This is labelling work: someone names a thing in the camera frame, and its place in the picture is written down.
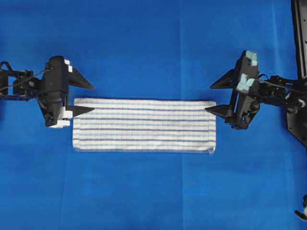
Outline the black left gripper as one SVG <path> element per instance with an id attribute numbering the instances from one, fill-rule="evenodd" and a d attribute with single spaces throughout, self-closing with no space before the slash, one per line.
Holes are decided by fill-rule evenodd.
<path id="1" fill-rule="evenodd" d="M 95 108 L 70 106 L 67 109 L 69 85 L 93 90 L 94 86 L 63 56 L 54 56 L 46 63 L 39 81 L 37 102 L 49 128 L 63 128 L 70 125 L 70 118 L 93 111 Z"/>

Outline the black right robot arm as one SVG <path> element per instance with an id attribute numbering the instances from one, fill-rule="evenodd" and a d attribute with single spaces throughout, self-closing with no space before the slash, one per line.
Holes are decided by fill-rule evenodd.
<path id="1" fill-rule="evenodd" d="M 261 103 L 285 108 L 295 114 L 307 105 L 307 81 L 278 75 L 263 80 L 258 71 L 257 54 L 244 50 L 233 69 L 213 83 L 211 89 L 232 89 L 229 104 L 206 108 L 233 129 L 247 129 Z"/>

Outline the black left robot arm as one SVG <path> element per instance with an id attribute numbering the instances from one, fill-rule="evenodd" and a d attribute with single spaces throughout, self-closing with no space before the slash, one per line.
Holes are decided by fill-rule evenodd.
<path id="1" fill-rule="evenodd" d="M 92 107 L 71 106 L 69 87 L 93 89 L 91 83 L 63 56 L 51 57 L 40 71 L 42 78 L 31 70 L 13 70 L 7 61 L 0 70 L 0 98 L 6 101 L 35 99 L 49 128 L 70 126 L 70 119 L 93 111 Z"/>

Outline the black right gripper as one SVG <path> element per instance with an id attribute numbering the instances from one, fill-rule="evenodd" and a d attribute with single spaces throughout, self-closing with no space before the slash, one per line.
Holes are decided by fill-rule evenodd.
<path id="1" fill-rule="evenodd" d="M 230 105 L 216 105 L 205 108 L 233 129 L 247 129 L 260 109 L 260 103 L 254 98 L 259 89 L 257 54 L 245 50 L 237 60 L 234 69 L 229 70 L 210 89 L 233 89 Z"/>

